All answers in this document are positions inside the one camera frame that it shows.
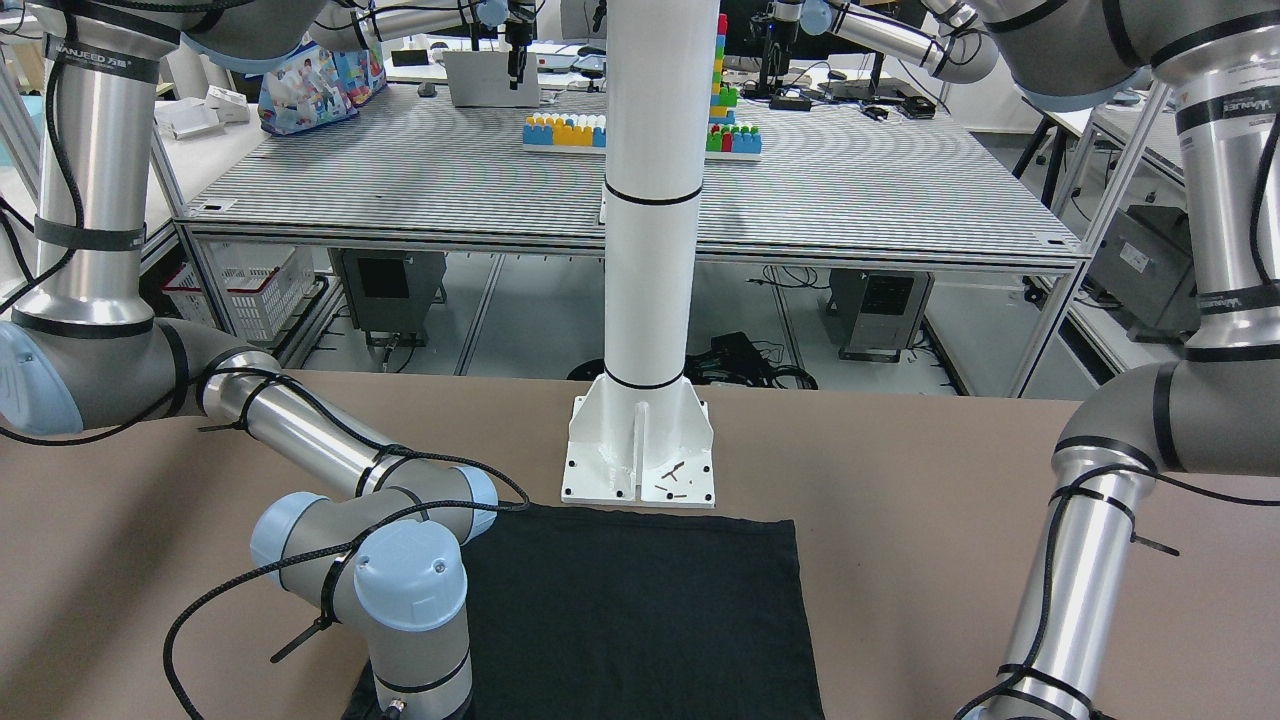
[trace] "white plastic basket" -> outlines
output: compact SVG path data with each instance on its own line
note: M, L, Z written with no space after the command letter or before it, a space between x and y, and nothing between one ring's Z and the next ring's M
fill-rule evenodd
M271 251L275 256L280 251L287 251L288 255L278 265L271 265L269 258L264 263L264 256L259 256L246 261L247 266L223 269L223 299L234 315L237 334L244 340L274 340L315 282L310 251L270 246L268 252ZM236 256L243 259L243 254L238 251ZM200 278L189 264L183 264L161 290L173 300L184 320L214 324L214 315L200 291Z

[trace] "folded black fabric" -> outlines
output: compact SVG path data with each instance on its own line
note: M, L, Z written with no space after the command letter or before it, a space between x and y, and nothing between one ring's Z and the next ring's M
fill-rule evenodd
M463 561L477 720L823 717L791 521L534 506Z

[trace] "white column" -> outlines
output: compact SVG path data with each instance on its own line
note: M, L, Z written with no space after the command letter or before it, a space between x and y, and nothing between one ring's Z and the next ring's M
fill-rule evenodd
M713 506L712 429L684 379L716 0L609 6L604 363L570 424L566 502Z

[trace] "brown table surface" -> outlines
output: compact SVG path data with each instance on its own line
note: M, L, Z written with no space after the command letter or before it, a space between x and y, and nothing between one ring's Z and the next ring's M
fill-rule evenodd
M300 373L399 442L508 469L553 503L575 393L562 382ZM832 719L945 719L986 688L1042 530L1048 457L1071 404L704 388L717 514L794 519L818 679ZM0 445L0 717L179 717L160 648L192 600L250 568L262 510L315 480L198 420L101 445ZM1260 479L1199 482L1280 496ZM1139 530L1098 706L1121 720L1275 717L1280 514L1160 488ZM180 676L214 719L333 719L364 664L257 580L179 638Z

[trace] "white sticker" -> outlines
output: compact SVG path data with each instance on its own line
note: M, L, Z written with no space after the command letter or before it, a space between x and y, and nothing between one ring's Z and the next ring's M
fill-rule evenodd
M1128 242L1120 249L1120 259L1129 263L1129 266L1138 270L1138 274L1146 273L1147 264L1151 263L1151 258L1147 258L1142 250L1138 250Z

